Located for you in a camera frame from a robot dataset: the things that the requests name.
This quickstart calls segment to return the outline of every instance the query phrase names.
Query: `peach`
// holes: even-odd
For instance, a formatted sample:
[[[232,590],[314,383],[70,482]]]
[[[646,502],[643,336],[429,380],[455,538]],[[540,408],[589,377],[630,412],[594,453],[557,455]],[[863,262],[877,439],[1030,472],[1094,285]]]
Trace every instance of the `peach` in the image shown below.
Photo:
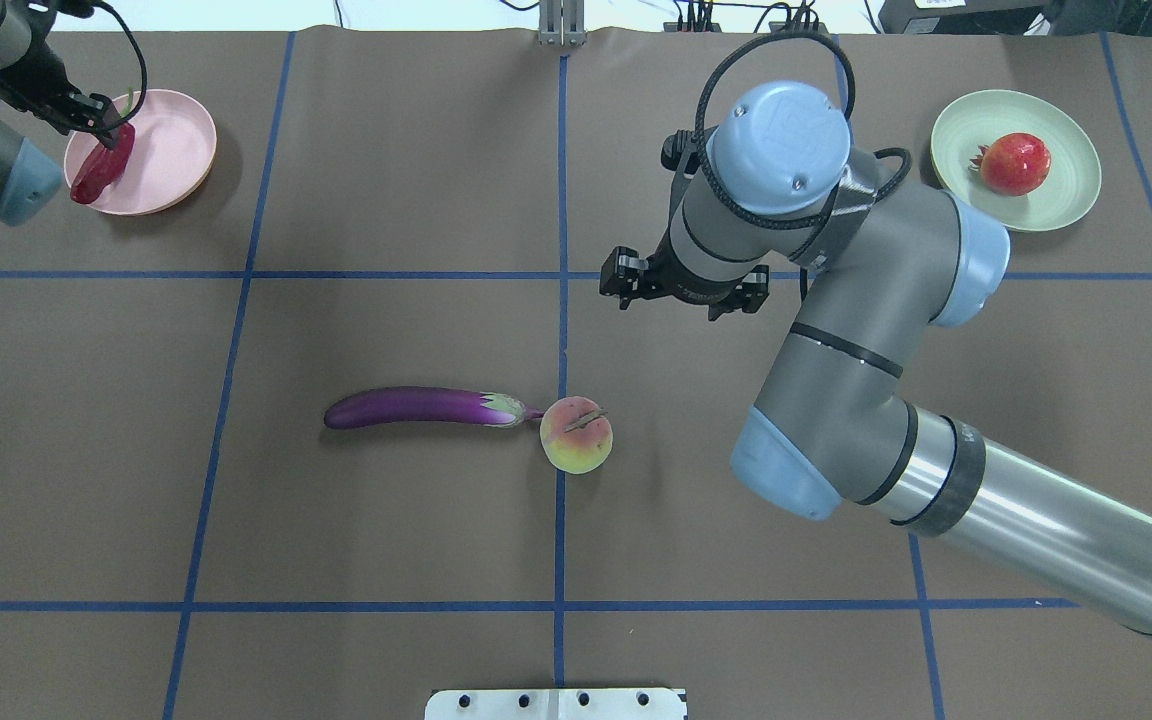
[[[559,470],[589,473],[612,454],[612,423],[590,397],[562,397],[540,418],[540,446]]]

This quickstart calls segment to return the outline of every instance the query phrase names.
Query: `plate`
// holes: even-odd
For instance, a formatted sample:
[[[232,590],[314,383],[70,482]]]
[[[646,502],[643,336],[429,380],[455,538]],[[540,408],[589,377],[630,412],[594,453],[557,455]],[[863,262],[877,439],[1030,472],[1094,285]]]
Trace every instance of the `plate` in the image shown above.
[[[1028,195],[998,195],[968,169],[978,146],[1008,132],[1037,136],[1052,153],[1046,181]],[[982,90],[948,104],[932,126],[932,165],[950,192],[1016,232],[1074,223],[1101,195],[1101,158],[1083,128],[1055,105],[1011,90]]]
[[[115,97],[123,108],[127,94]],[[169,209],[197,190],[217,156],[217,124],[200,103],[174,90],[150,90],[132,119],[136,143],[123,176],[89,209],[111,215],[145,215]],[[96,137],[75,132],[65,147],[65,182],[73,187]]]

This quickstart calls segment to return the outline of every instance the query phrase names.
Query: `pink plate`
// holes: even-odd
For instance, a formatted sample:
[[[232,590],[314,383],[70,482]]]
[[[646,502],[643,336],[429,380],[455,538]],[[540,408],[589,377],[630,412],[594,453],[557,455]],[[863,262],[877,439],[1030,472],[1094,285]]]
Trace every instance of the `pink plate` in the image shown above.
[[[115,97],[123,108],[127,94]],[[217,124],[188,94],[150,90],[141,113],[132,118],[136,143],[121,179],[105,188],[89,209],[111,215],[145,215],[169,209],[196,190],[217,156]],[[73,185],[96,137],[75,132],[65,147],[65,182]]]

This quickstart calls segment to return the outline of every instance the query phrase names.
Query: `robotic arm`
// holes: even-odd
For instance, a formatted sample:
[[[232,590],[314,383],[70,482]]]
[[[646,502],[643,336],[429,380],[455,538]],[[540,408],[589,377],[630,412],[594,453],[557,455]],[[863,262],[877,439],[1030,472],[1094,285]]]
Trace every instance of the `robotic arm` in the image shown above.
[[[723,70],[786,37],[842,60],[847,108],[817,88],[773,82],[705,131]],[[732,454],[735,475],[811,520],[844,498],[873,507],[1152,639],[1151,516],[897,397],[927,326],[965,323],[996,290],[1010,241],[957,197],[900,182],[908,158],[892,173],[852,147],[851,86],[846,56],[823,36],[776,33],[736,50],[710,77],[695,131],[666,141],[676,183],[664,240],[645,260],[613,250],[600,291],[622,309],[672,295],[707,305],[714,319],[758,309],[767,270],[756,263],[768,251],[814,270]],[[687,182],[689,172],[700,182]]]
[[[116,128],[141,108],[145,94],[142,92],[127,118],[119,118],[108,96],[83,94],[69,82],[63,61],[46,44],[56,13],[86,18],[93,8],[113,13],[101,0],[0,0],[0,97],[13,108],[44,119],[61,135],[91,132],[103,145],[114,149]],[[145,59],[134,40],[132,50],[141,61],[144,88]],[[0,120],[1,222],[18,225],[32,218],[55,195],[61,181],[63,174],[55,161]]]

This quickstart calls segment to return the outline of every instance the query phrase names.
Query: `white bracket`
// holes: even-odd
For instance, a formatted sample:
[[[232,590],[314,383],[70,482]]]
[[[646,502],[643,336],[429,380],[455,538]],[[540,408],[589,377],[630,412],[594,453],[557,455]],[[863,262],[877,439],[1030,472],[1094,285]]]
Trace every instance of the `white bracket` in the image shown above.
[[[425,720],[687,720],[687,691],[672,688],[441,691]]]
[[[540,0],[540,45],[585,45],[585,0]]]

